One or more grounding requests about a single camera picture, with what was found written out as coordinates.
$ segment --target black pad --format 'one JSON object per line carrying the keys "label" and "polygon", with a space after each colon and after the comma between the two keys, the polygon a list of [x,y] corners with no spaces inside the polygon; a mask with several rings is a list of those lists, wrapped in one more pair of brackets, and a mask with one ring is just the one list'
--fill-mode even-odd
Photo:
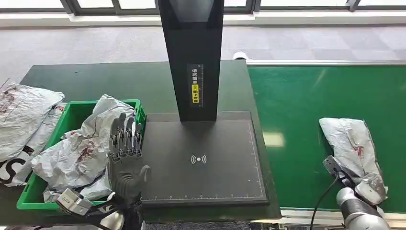
{"label": "black pad", "polygon": [[268,203],[249,111],[183,123],[178,114],[149,114],[142,155],[152,168],[147,206]]}

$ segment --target gray carpet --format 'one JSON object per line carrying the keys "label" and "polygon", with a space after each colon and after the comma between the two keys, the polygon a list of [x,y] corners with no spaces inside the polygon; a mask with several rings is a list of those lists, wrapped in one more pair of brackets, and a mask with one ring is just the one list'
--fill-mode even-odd
{"label": "gray carpet", "polygon": [[[222,59],[402,60],[406,30],[388,27],[224,27]],[[168,60],[160,27],[0,30],[0,86],[32,65]]]}

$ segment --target green table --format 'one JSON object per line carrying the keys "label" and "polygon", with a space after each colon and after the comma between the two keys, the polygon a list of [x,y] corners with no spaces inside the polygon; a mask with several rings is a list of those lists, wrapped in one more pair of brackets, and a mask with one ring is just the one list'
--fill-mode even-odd
{"label": "green table", "polygon": [[[248,88],[242,87],[249,85],[249,81],[240,80],[242,73],[246,72],[244,62],[222,62],[221,74],[227,77],[220,79],[219,110],[233,110],[239,103],[251,104],[253,99],[245,97],[249,95]],[[365,119],[371,130],[383,178],[389,186],[389,198],[382,208],[396,213],[406,210],[406,199],[402,195],[406,184],[401,171],[406,163],[403,153],[406,149],[406,122],[403,120],[406,117],[406,66],[382,63],[249,63],[248,72],[268,158],[264,162],[266,157],[262,157],[261,165],[262,169],[268,166],[272,170],[281,207],[313,208],[333,180],[321,164],[332,152],[318,120],[322,117],[349,117]],[[149,87],[117,82],[114,78],[128,73],[149,75],[150,79],[144,82]],[[87,99],[96,100],[102,93],[98,90],[96,77],[101,77],[99,84],[105,86],[105,92],[112,96],[120,95],[119,99],[134,97],[131,91],[134,88],[148,113],[162,110],[176,112],[167,63],[33,66],[22,84],[44,88],[53,84],[53,90],[65,92],[64,89],[70,89],[65,92],[69,100],[83,100],[83,92],[86,92]],[[162,92],[165,96],[151,98],[147,92],[156,91],[162,84],[170,86]],[[223,100],[225,95],[240,88],[244,90],[238,92],[239,96],[234,100]],[[338,189],[339,186],[334,187],[321,203],[321,208],[337,209],[335,194]],[[0,225],[38,223],[35,222],[38,213],[16,210],[15,203],[20,192],[20,188],[0,187],[0,202],[6,207],[0,209]],[[268,218],[273,211],[244,207],[232,210],[208,207],[157,209],[150,213],[149,218],[157,221],[262,219]],[[74,219],[43,217],[41,222],[73,223]]]}
{"label": "green table", "polygon": [[[406,211],[406,66],[257,63],[248,71],[281,207],[314,208],[333,181],[321,163],[332,150],[318,120],[345,117],[370,129],[389,187],[381,208]],[[339,188],[320,208],[337,209]]]}

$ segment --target plastic mailer bag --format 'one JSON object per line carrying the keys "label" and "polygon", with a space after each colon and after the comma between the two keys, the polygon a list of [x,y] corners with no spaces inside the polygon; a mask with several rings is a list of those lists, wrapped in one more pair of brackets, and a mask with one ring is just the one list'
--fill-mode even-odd
{"label": "plastic mailer bag", "polygon": [[121,113],[129,117],[134,109],[103,95],[80,129],[33,158],[33,172],[56,192],[92,183],[106,168],[111,124]]}
{"label": "plastic mailer bag", "polygon": [[18,156],[63,93],[11,84],[0,94],[0,162]]}
{"label": "plastic mailer bag", "polygon": [[8,187],[24,185],[31,172],[31,160],[42,152],[55,129],[66,103],[52,107],[45,120],[18,156],[0,163],[0,182]]}
{"label": "plastic mailer bag", "polygon": [[[101,176],[99,179],[90,185],[77,190],[82,196],[90,201],[101,199],[112,193],[107,174]],[[49,186],[43,192],[44,202],[55,202],[61,193],[53,191]]]}
{"label": "plastic mailer bag", "polygon": [[375,156],[375,146],[363,120],[322,118],[320,126],[333,147],[334,158],[356,173],[360,180],[355,188],[372,205],[386,199],[386,189]]}

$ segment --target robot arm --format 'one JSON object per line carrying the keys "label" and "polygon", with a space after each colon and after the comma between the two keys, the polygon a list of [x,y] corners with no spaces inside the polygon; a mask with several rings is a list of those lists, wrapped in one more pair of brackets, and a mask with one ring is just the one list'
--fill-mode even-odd
{"label": "robot arm", "polygon": [[388,223],[379,213],[366,202],[355,196],[354,190],[342,188],[337,194],[337,204],[340,206],[345,227],[349,230],[389,230]]}
{"label": "robot arm", "polygon": [[107,201],[93,205],[81,194],[66,189],[57,199],[68,214],[103,230],[144,230],[141,209],[141,187],[150,177],[150,167],[144,165],[140,150],[140,124],[125,114],[114,119],[110,132],[110,152],[107,172],[113,193]]}
{"label": "robot arm", "polygon": [[344,218],[344,225],[349,230],[389,230],[383,211],[371,205],[365,194],[357,194],[358,176],[350,169],[340,165],[334,157],[328,156],[323,161],[331,176],[337,177],[345,187],[337,193],[337,204]]}

